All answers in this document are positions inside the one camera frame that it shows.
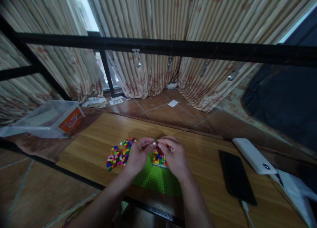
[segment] black metal frame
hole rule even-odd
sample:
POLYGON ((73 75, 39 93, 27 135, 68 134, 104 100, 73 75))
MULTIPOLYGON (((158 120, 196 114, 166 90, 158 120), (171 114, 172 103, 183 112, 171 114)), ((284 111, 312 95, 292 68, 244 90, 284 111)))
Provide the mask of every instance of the black metal frame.
MULTIPOLYGON (((0 71, 0 81, 40 73, 64 100, 72 99, 48 72, 27 44, 99 50, 110 92, 113 97, 117 97, 121 94, 116 94, 114 91, 105 50, 132 52, 132 49, 140 49, 140 53, 143 54, 317 67, 317 47, 107 38, 101 37, 99 33, 94 32, 89 32, 88 36, 17 33, 1 15, 0 28, 4 35, 31 63, 30 66, 0 71)), ((2 139, 0 139, 0 143, 2 148, 25 154, 14 143, 2 139)), ((63 169, 51 161, 33 155, 25 155, 95 188, 100 190, 104 189, 104 186, 63 169)), ((157 208, 148 206, 129 197, 125 197, 124 200, 143 210, 158 215, 163 219, 169 220, 178 226, 185 226, 183 220, 157 208)))
MULTIPOLYGON (((99 32, 88 31, 87 33, 88 33, 89 37, 101 37, 99 32)), ((110 70, 109 70, 109 66, 108 66, 108 61, 107 61, 105 50, 98 50, 98 49, 93 49, 93 50, 94 50, 94 52, 99 52, 100 53, 101 61, 102 61, 102 64, 103 64, 103 68, 105 70, 106 77, 107 77, 107 80, 108 80, 109 90, 104 90, 104 93, 109 91, 113 98, 123 95, 123 93, 116 93, 114 88, 113 88, 112 78, 111 78, 111 75, 110 75, 110 70)))

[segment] white cable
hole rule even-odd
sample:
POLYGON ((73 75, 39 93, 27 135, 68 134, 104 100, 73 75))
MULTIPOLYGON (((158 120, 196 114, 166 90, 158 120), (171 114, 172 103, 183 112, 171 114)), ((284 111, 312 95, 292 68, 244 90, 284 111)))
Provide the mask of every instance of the white cable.
POLYGON ((247 203, 246 203, 245 201, 242 201, 242 207, 243 207, 243 209, 245 210, 245 213, 247 214, 247 217, 248 217, 248 219, 249 219, 249 221, 250 221, 250 223, 251 223, 251 226, 252 226, 253 228, 255 228, 254 225, 253 225, 253 223, 252 223, 252 221, 251 221, 251 218, 250 218, 250 216, 249 216, 249 208, 248 208, 248 205, 247 205, 247 203))

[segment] striped curtain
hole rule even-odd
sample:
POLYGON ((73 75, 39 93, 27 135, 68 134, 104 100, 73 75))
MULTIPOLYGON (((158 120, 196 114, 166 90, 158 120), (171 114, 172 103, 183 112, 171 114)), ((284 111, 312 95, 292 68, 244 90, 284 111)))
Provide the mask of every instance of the striped curtain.
MULTIPOLYGON (((108 37, 276 44, 316 0, 90 0, 108 37)), ((171 81, 197 109, 212 110, 258 64, 115 52, 123 91, 134 98, 159 94, 171 81), (236 70, 233 81, 227 77, 236 70)))
MULTIPOLYGON (((184 40, 193 0, 90 0, 103 36, 184 40)), ((175 77, 180 57, 167 72, 168 56, 112 52, 117 75, 126 96, 146 98, 161 93, 175 77)))
MULTIPOLYGON (((194 0, 187 41, 277 44, 317 0, 194 0)), ((209 112, 258 64, 183 57, 180 93, 209 112), (233 81, 228 76, 236 70, 233 81)))
MULTIPOLYGON (((1 0, 0 12, 17 32, 87 35, 75 0, 1 0)), ((0 70, 28 65, 0 35, 0 70)), ((30 49, 76 101, 102 96, 103 86, 91 49, 29 45, 30 49)), ((0 82, 0 123, 10 124, 50 99, 61 99, 39 74, 0 82)))

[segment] orange label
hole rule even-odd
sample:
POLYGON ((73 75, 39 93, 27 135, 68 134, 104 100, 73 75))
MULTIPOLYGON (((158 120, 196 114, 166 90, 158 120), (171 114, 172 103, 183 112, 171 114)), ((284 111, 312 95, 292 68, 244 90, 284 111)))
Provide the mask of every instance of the orange label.
POLYGON ((60 125, 59 128, 66 132, 68 135, 71 135, 76 127, 83 120, 83 115, 80 112, 79 108, 76 108, 60 125))

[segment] wooden table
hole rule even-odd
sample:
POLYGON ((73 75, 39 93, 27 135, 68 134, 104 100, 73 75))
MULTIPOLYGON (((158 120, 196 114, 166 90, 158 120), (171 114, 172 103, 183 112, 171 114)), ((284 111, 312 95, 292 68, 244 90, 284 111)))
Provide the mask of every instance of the wooden table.
MULTIPOLYGON (((238 200, 231 197, 225 188, 219 149, 242 158, 258 202, 257 207, 249 205, 249 214, 256 228, 306 227, 276 182, 269 176, 257 174, 231 142, 208 136, 105 113, 61 153, 57 165, 107 186, 122 170, 122 167, 116 167, 107 172, 106 160, 114 145, 130 137, 160 138, 164 135, 175 136, 185 146, 192 172, 216 227, 248 227, 238 200)), ((127 196, 184 218, 183 202, 179 198, 134 185, 127 191, 127 196)))

